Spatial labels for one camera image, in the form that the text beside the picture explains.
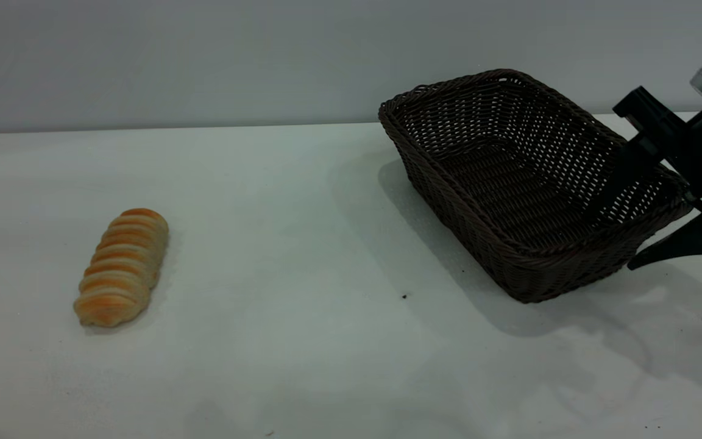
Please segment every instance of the white table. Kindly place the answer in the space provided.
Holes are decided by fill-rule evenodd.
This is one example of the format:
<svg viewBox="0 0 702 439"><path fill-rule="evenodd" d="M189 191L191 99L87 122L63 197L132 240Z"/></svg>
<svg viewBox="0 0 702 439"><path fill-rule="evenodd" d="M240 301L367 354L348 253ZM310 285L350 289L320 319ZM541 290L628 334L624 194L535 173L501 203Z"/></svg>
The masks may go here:
<svg viewBox="0 0 702 439"><path fill-rule="evenodd" d="M376 123L0 134L0 439L702 437L702 256L522 305L409 184ZM83 328L137 206L153 303Z"/></svg>

